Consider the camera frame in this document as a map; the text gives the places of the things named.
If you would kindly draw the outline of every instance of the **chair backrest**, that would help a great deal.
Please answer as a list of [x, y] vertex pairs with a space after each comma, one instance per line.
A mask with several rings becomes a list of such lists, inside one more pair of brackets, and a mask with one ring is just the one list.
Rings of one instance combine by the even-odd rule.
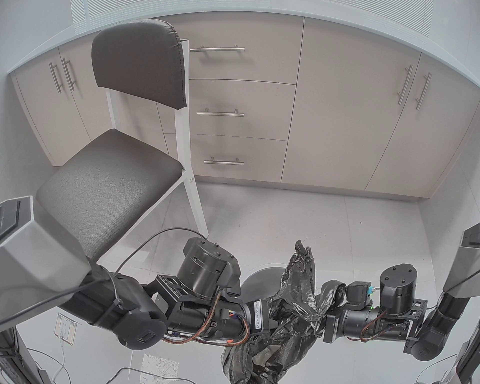
[[169, 23], [137, 20], [102, 30], [92, 43], [92, 67], [99, 87], [187, 106], [181, 42]]

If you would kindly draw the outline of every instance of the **cushioned seat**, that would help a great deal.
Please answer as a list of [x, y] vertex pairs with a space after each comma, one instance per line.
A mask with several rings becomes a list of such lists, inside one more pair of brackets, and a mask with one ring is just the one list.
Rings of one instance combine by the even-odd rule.
[[97, 261], [181, 175], [177, 160], [111, 129], [63, 165], [36, 199]]

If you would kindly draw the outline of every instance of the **metal handle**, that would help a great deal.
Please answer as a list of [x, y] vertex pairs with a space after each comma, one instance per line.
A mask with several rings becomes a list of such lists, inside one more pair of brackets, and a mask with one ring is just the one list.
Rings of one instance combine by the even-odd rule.
[[213, 160], [213, 157], [210, 160], [204, 160], [205, 164], [226, 164], [226, 165], [243, 165], [243, 161], [236, 159], [235, 161], [219, 161]]
[[61, 64], [62, 64], [62, 67], [63, 67], [63, 71], [65, 72], [65, 76], [67, 78], [67, 82], [68, 82], [68, 87], [70, 88], [70, 90], [73, 92], [75, 90], [75, 88], [73, 87], [74, 84], [77, 84], [76, 81], [72, 81], [72, 78], [70, 76], [70, 72], [68, 72], [68, 67], [67, 67], [67, 64], [70, 63], [70, 60], [68, 61], [65, 61], [65, 58], [62, 57], [61, 58]]
[[407, 78], [405, 79], [405, 83], [403, 84], [402, 93], [397, 92], [397, 94], [400, 96], [398, 105], [402, 104], [403, 96], [405, 96], [405, 92], [407, 91], [408, 82], [410, 81], [410, 77], [412, 76], [412, 72], [413, 72], [413, 65], [410, 65], [408, 68], [405, 68], [405, 70], [407, 71]]
[[425, 97], [425, 92], [427, 92], [428, 84], [430, 83], [430, 79], [432, 78], [432, 74], [430, 72], [428, 72], [428, 76], [423, 75], [423, 77], [425, 79], [427, 79], [427, 81], [425, 82], [425, 85], [423, 86], [423, 90], [421, 92], [420, 98], [415, 99], [417, 101], [417, 110], [420, 109], [421, 102], [423, 101], [423, 98]]
[[203, 45], [200, 45], [199, 48], [190, 48], [190, 52], [243, 52], [244, 50], [245, 47], [239, 47], [238, 45], [235, 45], [233, 47], [204, 47]]
[[55, 82], [55, 86], [57, 87], [57, 91], [58, 93], [60, 94], [61, 93], [61, 89], [63, 87], [63, 84], [59, 84], [59, 81], [57, 79], [57, 75], [55, 74], [55, 71], [53, 70], [54, 68], [56, 68], [57, 65], [53, 65], [51, 62], [50, 62], [50, 70], [52, 72], [52, 76], [53, 76], [53, 81]]
[[197, 112], [198, 116], [237, 116], [243, 117], [245, 116], [244, 113], [240, 113], [238, 109], [234, 112], [210, 112], [208, 108], [205, 108], [205, 111]]

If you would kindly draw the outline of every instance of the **countertop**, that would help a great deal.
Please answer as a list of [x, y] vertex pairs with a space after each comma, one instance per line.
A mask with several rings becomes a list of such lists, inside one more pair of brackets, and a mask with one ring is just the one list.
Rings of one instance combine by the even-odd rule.
[[417, 32], [407, 26], [387, 19], [383, 16], [364, 11], [352, 6], [327, 1], [327, 0], [170, 0], [162, 1], [154, 7], [139, 7], [134, 17], [129, 15], [122, 19], [118, 17], [113, 23], [95, 25], [88, 27], [81, 33], [75, 33], [74, 25], [57, 33], [55, 36], [35, 48], [18, 63], [9, 73], [25, 64], [29, 60], [60, 46], [78, 37], [85, 36], [92, 32], [103, 29], [118, 21], [132, 20], [138, 18], [161, 17], [172, 14], [192, 12], [213, 12], [213, 11], [247, 11], [247, 12], [271, 12], [283, 13], [297, 16], [311, 17], [320, 20], [332, 21], [344, 25], [353, 26], [365, 31], [385, 36], [392, 40], [401, 42], [409, 47], [423, 52], [455, 71], [459, 72], [475, 85], [480, 87], [480, 80], [457, 58], [452, 56], [443, 47], [436, 44], [426, 35]]

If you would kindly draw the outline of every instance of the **black plastic bag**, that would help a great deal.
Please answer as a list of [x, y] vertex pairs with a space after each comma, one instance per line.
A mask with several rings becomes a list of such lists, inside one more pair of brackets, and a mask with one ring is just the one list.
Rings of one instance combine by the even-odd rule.
[[347, 286], [327, 281], [315, 296], [315, 263], [300, 240], [282, 275], [280, 290], [268, 299], [278, 328], [247, 343], [226, 348], [223, 372], [232, 384], [276, 384], [322, 337], [325, 314], [339, 306]]

